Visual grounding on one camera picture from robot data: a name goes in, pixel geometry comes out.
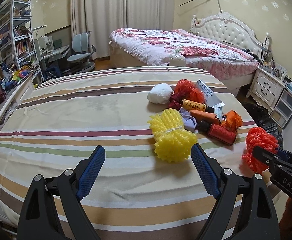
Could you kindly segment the orange-red foam net bundle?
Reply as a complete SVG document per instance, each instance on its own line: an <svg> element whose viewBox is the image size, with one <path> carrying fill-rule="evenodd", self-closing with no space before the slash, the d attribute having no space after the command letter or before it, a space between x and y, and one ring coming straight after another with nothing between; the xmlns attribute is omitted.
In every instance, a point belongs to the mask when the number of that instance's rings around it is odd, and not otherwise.
<svg viewBox="0 0 292 240"><path fill-rule="evenodd" d="M268 169L268 166L253 157L252 152L257 146L276 154L279 146L278 140L271 134L267 133L261 127L253 127L248 131L246 136L246 150L241 156L244 163L254 172L262 174Z"/></svg>

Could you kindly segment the red label black bottle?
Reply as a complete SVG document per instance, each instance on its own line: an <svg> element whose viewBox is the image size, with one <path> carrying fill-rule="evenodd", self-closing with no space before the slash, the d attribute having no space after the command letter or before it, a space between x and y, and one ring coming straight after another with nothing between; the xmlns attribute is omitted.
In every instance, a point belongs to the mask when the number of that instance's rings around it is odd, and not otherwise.
<svg viewBox="0 0 292 240"><path fill-rule="evenodd" d="M227 145L233 145L237 138L236 133L228 131L220 125L211 124L206 120L201 120L197 124L197 128L200 132L205 133Z"/></svg>

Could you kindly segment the orange paper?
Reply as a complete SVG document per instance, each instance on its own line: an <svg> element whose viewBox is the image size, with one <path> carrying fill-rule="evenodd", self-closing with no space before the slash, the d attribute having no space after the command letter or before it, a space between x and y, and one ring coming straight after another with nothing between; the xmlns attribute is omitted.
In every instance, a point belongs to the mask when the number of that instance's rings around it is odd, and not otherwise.
<svg viewBox="0 0 292 240"><path fill-rule="evenodd" d="M241 116L231 110L228 113L221 116L221 120L217 118L217 115L214 113L203 112L199 110L191 110L190 115L196 120L196 128L199 129L203 125L219 125L230 132L236 132L237 129L243 126L243 120Z"/></svg>

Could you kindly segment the yellow foam fruit net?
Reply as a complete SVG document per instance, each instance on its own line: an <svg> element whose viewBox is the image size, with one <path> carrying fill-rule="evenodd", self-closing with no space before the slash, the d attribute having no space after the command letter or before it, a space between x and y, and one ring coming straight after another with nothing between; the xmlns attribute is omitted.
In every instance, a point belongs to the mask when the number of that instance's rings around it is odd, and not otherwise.
<svg viewBox="0 0 292 240"><path fill-rule="evenodd" d="M150 116L149 127L155 139L155 154L162 161L180 163L188 159L197 136L185 129L180 113L172 108Z"/></svg>

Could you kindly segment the teal white stick sachet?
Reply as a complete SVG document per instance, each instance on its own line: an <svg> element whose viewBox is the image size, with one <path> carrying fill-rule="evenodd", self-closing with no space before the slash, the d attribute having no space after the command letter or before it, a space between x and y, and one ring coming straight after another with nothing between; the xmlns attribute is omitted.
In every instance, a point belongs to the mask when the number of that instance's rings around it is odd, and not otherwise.
<svg viewBox="0 0 292 240"><path fill-rule="evenodd" d="M216 105L213 106L214 108L214 114L219 119L220 122L222 122L222 106Z"/></svg>

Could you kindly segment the silver white powder sachet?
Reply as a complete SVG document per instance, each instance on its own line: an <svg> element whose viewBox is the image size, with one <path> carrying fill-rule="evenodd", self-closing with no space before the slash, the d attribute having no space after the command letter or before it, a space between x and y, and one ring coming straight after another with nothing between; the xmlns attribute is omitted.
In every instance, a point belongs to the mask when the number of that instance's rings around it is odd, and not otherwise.
<svg viewBox="0 0 292 240"><path fill-rule="evenodd" d="M213 108L224 107L224 103L216 96L213 90L208 87L202 80L196 82L196 88L200 89L204 94L206 105Z"/></svg>

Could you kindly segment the red-orange mesh net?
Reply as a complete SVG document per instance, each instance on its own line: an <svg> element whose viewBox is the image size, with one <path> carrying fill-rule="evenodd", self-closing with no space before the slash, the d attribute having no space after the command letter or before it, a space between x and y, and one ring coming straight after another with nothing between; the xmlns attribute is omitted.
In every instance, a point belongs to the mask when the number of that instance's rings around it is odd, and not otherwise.
<svg viewBox="0 0 292 240"><path fill-rule="evenodd" d="M198 103L205 102L203 92L196 88L192 81L187 79L181 79L177 82L173 96L178 101L186 99Z"/></svg>

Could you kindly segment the white foam ball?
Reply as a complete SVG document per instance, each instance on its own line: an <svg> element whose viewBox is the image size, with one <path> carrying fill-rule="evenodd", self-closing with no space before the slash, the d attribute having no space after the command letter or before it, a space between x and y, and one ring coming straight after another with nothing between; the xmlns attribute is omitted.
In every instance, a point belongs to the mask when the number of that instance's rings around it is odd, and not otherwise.
<svg viewBox="0 0 292 240"><path fill-rule="evenodd" d="M147 94L147 99L151 103L166 104L173 94L172 88L167 83L159 83Z"/></svg>

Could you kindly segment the black bag trash bin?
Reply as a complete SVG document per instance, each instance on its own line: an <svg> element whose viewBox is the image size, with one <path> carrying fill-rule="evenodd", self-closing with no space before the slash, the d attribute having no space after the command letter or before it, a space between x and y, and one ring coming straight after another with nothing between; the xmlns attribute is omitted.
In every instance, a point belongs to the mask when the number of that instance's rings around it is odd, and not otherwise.
<svg viewBox="0 0 292 240"><path fill-rule="evenodd" d="M262 106L255 105L250 102L242 102L241 104L252 117L257 126L265 129L267 133L270 133L277 139L279 149L282 150L284 146L282 130L268 114L268 110Z"/></svg>

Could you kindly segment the striped bed sheet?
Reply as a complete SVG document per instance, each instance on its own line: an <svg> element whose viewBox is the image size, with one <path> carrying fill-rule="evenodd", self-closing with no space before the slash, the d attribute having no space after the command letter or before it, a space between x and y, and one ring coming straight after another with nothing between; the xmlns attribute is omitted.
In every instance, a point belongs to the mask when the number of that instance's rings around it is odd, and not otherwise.
<svg viewBox="0 0 292 240"><path fill-rule="evenodd" d="M33 177L74 168L96 146L106 159L83 208L102 239L195 239L215 200L190 159L160 160L149 127L164 106L147 100L159 83L202 80L243 120L232 146L197 134L223 167L248 176L241 161L248 131L256 126L226 86L204 70L135 67L61 77L43 83L0 130L0 221L17 226Z"/></svg>

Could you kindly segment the plastic drawer unit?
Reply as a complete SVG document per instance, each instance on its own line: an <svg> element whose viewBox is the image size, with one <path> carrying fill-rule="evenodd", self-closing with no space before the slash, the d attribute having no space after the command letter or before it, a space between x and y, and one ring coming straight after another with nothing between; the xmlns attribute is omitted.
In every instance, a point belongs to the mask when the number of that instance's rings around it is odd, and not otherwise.
<svg viewBox="0 0 292 240"><path fill-rule="evenodd" d="M292 117L292 92L289 89L283 89L281 96L275 104L271 113L271 118L280 129L284 129Z"/></svg>

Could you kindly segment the lavender crumpled paper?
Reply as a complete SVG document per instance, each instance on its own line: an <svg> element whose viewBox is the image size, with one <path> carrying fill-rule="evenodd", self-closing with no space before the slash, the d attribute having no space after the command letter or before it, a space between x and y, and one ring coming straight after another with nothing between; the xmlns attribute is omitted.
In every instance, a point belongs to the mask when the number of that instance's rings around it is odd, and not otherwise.
<svg viewBox="0 0 292 240"><path fill-rule="evenodd" d="M181 115L185 129L194 133L197 126L196 118L191 116L190 112L183 107L179 109L179 113Z"/></svg>

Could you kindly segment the white bedside nightstand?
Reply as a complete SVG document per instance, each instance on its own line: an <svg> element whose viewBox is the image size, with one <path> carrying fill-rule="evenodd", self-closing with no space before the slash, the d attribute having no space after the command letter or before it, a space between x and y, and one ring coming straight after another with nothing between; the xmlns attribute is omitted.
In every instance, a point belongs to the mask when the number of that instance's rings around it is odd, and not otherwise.
<svg viewBox="0 0 292 240"><path fill-rule="evenodd" d="M284 88L285 85L279 78L258 67L246 98L251 96L259 106L271 114Z"/></svg>

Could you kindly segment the orange label brown bottle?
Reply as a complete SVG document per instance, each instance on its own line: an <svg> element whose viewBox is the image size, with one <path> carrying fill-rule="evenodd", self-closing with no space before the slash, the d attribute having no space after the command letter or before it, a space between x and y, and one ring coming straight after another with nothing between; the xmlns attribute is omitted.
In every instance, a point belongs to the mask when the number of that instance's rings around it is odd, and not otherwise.
<svg viewBox="0 0 292 240"><path fill-rule="evenodd" d="M199 103L199 102L190 101L186 99L183 100L182 107L187 111L197 110L197 111L202 111L202 112L207 112L207 113L214 113L213 107L209 107L204 103Z"/></svg>

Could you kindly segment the dark red ribbon cloth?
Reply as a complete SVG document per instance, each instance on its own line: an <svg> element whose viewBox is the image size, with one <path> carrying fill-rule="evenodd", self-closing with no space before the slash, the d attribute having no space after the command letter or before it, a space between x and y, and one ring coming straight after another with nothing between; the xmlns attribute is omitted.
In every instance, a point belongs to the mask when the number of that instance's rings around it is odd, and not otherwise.
<svg viewBox="0 0 292 240"><path fill-rule="evenodd" d="M185 95L183 93L174 93L169 99L168 108L172 108L179 111L180 108L182 107L184 97Z"/></svg>

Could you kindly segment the floral pink quilt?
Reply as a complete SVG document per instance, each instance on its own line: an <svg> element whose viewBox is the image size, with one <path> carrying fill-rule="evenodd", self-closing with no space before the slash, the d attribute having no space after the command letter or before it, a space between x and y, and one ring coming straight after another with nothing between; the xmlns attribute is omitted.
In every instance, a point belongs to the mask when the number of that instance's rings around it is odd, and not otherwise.
<svg viewBox="0 0 292 240"><path fill-rule="evenodd" d="M109 36L110 59L121 66L168 66L172 56L183 56L186 67L199 68L219 80L252 74L258 61L247 52L182 29L121 28Z"/></svg>

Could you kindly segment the grey blue desk chair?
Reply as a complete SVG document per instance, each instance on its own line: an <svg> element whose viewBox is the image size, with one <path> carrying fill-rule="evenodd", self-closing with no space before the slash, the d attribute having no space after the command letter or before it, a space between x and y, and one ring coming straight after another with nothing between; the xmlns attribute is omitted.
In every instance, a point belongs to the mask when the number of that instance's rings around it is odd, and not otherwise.
<svg viewBox="0 0 292 240"><path fill-rule="evenodd" d="M73 38L74 54L67 58L67 62L71 64L71 69L67 71L67 74L86 73L95 69L92 56L96 52L96 48L90 44L90 33L91 31L86 31Z"/></svg>

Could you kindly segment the grey study desk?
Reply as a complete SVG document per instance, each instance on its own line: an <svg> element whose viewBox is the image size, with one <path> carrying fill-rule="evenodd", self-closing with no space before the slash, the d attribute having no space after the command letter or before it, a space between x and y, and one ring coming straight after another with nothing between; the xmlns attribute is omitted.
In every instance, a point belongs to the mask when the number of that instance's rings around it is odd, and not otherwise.
<svg viewBox="0 0 292 240"><path fill-rule="evenodd" d="M43 36L34 40L35 54L44 81L60 77L58 61L70 51L70 45L55 48L53 37Z"/></svg>

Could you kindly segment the white round bedpost ball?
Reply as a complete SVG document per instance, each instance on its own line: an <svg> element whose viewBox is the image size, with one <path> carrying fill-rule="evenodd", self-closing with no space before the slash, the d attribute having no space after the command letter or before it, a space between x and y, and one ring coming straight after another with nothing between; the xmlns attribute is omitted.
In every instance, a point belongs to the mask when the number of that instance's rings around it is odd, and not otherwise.
<svg viewBox="0 0 292 240"><path fill-rule="evenodd" d="M181 54L172 54L169 57L169 65L174 67L185 67L186 58Z"/></svg>

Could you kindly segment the white tufted headboard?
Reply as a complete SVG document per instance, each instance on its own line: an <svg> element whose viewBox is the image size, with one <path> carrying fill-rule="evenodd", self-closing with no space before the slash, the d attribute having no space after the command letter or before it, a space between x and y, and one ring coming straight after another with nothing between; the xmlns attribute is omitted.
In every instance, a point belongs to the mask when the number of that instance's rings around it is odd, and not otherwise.
<svg viewBox="0 0 292 240"><path fill-rule="evenodd" d="M229 46L250 50L261 60L267 57L271 46L269 33L266 33L263 42L258 40L253 29L228 12L217 13L206 18L193 15L190 32Z"/></svg>

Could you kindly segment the white bookshelf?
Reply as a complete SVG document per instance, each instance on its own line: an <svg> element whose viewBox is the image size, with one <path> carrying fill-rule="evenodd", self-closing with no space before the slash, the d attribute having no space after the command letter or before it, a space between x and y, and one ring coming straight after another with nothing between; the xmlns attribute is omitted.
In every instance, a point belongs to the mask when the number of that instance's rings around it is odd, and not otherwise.
<svg viewBox="0 0 292 240"><path fill-rule="evenodd" d="M4 0L0 4L0 63L9 70L27 70L43 80L35 52L31 0Z"/></svg>

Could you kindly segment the beige curtains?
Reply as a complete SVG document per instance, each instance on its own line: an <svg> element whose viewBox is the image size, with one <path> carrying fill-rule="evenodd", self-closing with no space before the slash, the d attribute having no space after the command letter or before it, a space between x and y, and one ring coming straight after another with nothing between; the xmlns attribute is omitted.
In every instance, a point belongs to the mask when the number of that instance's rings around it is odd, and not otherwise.
<svg viewBox="0 0 292 240"><path fill-rule="evenodd" d="M173 28L175 0L71 0L72 36L90 32L97 58L107 57L109 36L120 28Z"/></svg>

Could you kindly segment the white bed frame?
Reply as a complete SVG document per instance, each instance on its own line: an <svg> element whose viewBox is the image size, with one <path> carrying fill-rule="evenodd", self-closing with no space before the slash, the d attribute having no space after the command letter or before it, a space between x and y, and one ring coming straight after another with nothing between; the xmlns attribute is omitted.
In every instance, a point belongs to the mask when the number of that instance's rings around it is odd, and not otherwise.
<svg viewBox="0 0 292 240"><path fill-rule="evenodd" d="M114 68L122 68L122 67L144 67L147 66L145 63L137 60L132 57L130 54L125 52L123 49L119 47L113 47L109 45L110 51L110 63ZM255 75L253 73L249 75L244 75L240 77L233 77L228 80L219 79L227 88L231 91L234 96L237 96L238 91L241 87L245 85L250 85Z"/></svg>

